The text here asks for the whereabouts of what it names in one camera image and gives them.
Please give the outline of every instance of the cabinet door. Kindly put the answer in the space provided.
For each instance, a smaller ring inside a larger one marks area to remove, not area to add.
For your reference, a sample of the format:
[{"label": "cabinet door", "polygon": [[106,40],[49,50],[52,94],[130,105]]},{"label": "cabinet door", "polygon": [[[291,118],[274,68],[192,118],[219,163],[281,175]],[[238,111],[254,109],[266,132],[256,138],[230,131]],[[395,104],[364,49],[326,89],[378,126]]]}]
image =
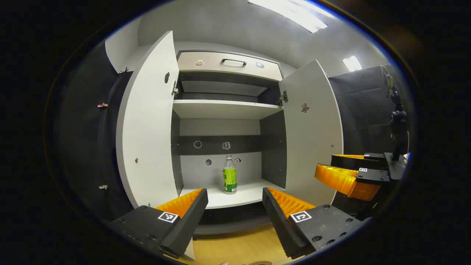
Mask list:
[{"label": "cabinet door", "polygon": [[171,159],[173,95],[179,69],[168,31],[146,52],[126,86],[116,126],[121,181],[134,208],[176,198]]},{"label": "cabinet door", "polygon": [[337,101],[317,60],[279,82],[286,91],[286,192],[314,205],[331,203],[335,190],[314,178],[316,164],[330,165],[332,154],[343,154],[343,134]]}]

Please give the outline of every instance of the drawer handle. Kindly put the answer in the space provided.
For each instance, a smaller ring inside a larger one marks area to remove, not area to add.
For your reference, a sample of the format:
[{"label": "drawer handle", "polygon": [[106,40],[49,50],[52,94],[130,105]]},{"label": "drawer handle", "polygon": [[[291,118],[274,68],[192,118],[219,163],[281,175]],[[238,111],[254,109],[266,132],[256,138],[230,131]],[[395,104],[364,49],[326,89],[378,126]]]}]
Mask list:
[{"label": "drawer handle", "polygon": [[244,61],[239,61],[239,60],[234,60],[234,59],[223,59],[221,62],[225,62],[225,61],[236,61],[236,62],[241,62],[241,63],[244,63],[244,65],[246,65],[247,63],[244,62]]}]

